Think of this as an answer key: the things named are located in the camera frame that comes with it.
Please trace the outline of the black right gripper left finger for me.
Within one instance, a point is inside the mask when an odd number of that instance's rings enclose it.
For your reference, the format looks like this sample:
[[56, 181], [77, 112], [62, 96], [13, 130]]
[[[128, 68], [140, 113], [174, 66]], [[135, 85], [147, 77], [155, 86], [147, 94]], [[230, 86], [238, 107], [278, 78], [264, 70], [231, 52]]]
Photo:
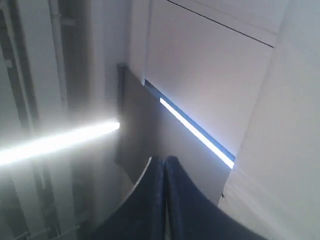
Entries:
[[120, 207], [88, 240], [164, 240], [166, 200], [164, 161], [150, 157], [134, 188]]

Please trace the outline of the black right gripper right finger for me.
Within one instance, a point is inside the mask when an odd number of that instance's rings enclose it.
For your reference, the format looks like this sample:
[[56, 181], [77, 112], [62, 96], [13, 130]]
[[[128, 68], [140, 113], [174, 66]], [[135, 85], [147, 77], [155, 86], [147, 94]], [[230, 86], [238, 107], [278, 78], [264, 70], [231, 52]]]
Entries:
[[164, 184], [172, 240], [263, 240], [214, 205], [193, 183], [179, 159], [165, 160]]

